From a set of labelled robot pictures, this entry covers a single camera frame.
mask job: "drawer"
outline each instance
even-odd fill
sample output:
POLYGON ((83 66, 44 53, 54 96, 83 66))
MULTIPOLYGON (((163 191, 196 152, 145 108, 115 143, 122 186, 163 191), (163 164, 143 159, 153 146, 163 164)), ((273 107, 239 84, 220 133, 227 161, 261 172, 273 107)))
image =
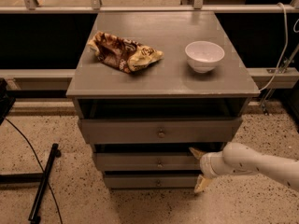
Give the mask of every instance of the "drawer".
POLYGON ((104 175, 110 189, 194 188, 199 174, 104 175))
POLYGON ((199 160, 187 153, 94 153, 100 171, 199 170, 199 160))
POLYGON ((88 144, 229 142, 242 118, 217 120, 82 119, 78 122, 88 144))

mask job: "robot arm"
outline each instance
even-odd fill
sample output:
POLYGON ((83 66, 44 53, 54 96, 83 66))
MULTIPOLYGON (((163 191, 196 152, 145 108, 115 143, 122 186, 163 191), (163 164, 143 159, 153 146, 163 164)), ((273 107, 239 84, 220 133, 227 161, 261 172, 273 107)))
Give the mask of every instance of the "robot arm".
POLYGON ((195 192, 202 191, 210 180, 220 175, 263 174, 299 191, 299 160, 264 155, 240 143, 229 143, 221 152, 203 153, 193 147, 192 154, 200 160, 203 175, 195 192))

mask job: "white bowl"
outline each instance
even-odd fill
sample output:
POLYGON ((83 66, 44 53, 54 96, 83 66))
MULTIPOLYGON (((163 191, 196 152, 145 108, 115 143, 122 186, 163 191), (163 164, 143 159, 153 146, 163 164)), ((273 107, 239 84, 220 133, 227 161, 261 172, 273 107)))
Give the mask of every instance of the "white bowl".
POLYGON ((188 65, 198 73, 213 70, 224 57, 224 50, 219 45, 208 41, 190 43, 185 52, 188 65))

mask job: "countertop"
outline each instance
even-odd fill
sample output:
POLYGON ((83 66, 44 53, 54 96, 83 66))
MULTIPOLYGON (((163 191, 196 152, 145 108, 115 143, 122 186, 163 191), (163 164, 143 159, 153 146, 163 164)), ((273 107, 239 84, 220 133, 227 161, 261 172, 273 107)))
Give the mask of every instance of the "countertop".
POLYGON ((97 31, 132 39, 164 52, 145 70, 126 74, 99 63, 86 46, 67 91, 68 97, 201 98, 254 97, 259 90, 213 12, 100 12, 97 31), (225 51, 221 65, 205 74, 188 65, 185 47, 197 40, 214 42, 225 51))

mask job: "speckled floor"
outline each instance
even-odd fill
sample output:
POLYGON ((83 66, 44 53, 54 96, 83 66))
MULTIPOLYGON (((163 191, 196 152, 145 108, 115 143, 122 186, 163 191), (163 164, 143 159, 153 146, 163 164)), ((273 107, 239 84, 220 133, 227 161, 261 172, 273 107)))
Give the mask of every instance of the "speckled floor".
MULTIPOLYGON (((270 116, 249 106, 235 141, 267 154, 299 158, 297 126, 280 102, 270 102, 270 116)), ((299 223, 299 193, 262 175, 214 180, 194 195, 192 189, 109 190, 80 134, 70 102, 16 102, 7 116, 31 141, 45 165, 51 145, 62 157, 54 163, 50 183, 64 223, 299 223)), ((4 121, 0 126, 0 173, 39 172, 24 139, 4 121)), ((27 221, 36 185, 0 187, 0 223, 27 221)), ((41 223, 60 223, 47 190, 41 223)))

